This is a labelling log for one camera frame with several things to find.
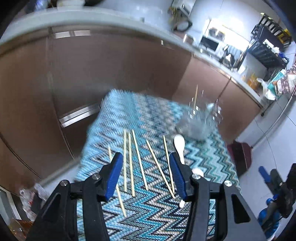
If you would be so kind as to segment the brown lower kitchen cabinets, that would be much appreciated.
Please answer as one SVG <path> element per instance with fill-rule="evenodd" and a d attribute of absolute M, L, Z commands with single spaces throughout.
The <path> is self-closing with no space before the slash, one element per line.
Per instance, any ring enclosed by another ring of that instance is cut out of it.
<path fill-rule="evenodd" d="M 71 164 L 112 89 L 218 100 L 227 143 L 261 109 L 222 67 L 141 32 L 61 26 L 22 34 L 1 44 L 1 185 L 17 192 Z"/>

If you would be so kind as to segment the white ceramic spoon middle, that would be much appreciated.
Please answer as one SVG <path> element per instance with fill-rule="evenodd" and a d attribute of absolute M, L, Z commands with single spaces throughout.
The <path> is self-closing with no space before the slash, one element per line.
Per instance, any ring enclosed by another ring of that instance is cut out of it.
<path fill-rule="evenodd" d="M 181 163 L 184 165 L 184 149 L 185 149 L 185 139 L 182 135 L 178 134 L 174 137 L 174 146 L 179 155 Z"/>

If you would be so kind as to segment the zigzag patterned table cloth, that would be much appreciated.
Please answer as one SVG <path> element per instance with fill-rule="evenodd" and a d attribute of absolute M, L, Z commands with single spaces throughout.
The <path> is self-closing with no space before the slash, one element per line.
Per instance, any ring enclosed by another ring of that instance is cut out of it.
<path fill-rule="evenodd" d="M 76 181 L 83 181 L 109 162 L 109 154 L 123 153 L 126 129 L 127 192 L 123 170 L 118 180 L 119 192 L 102 204 L 111 240 L 182 240 L 190 204 L 179 207 L 180 197 L 172 198 L 148 149 L 154 154 L 170 183 L 166 155 L 174 151 L 175 126 L 185 106 L 163 98 L 123 90 L 111 90 L 101 103 L 100 112 L 87 132 Z M 135 132 L 147 180 L 144 187 L 132 136 Z M 132 140 L 132 165 L 135 197 L 130 187 L 128 133 Z"/>

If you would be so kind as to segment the dark red dustpan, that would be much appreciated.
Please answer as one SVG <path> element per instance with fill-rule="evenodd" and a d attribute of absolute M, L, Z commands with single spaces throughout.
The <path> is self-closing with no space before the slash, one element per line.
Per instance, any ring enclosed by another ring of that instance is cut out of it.
<path fill-rule="evenodd" d="M 242 176 L 251 166 L 252 149 L 247 143 L 233 141 L 227 146 L 228 152 L 233 161 L 238 177 Z"/>

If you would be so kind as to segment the brown floral hanging apron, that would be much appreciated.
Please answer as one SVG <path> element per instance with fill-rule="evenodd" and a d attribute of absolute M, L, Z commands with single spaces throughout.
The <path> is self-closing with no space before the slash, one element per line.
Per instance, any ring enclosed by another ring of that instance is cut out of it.
<path fill-rule="evenodd" d="M 295 88 L 295 62 L 291 68 L 284 74 L 276 83 L 276 95 L 281 96 L 284 94 L 292 93 Z"/>

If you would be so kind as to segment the white microwave oven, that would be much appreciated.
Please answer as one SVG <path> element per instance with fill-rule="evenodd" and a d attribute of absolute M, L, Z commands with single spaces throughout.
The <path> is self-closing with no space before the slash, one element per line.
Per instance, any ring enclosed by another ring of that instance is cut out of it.
<path fill-rule="evenodd" d="M 200 45 L 211 51 L 218 51 L 220 42 L 214 38 L 203 36 L 200 41 Z"/>

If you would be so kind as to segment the black wall storage rack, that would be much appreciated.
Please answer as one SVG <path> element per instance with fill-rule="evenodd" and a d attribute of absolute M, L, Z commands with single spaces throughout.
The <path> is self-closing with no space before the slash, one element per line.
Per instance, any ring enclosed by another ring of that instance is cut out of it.
<path fill-rule="evenodd" d="M 292 36 L 270 16 L 260 15 L 260 21 L 251 31 L 247 50 L 266 69 L 285 69 L 289 59 L 284 51 L 291 44 Z"/>

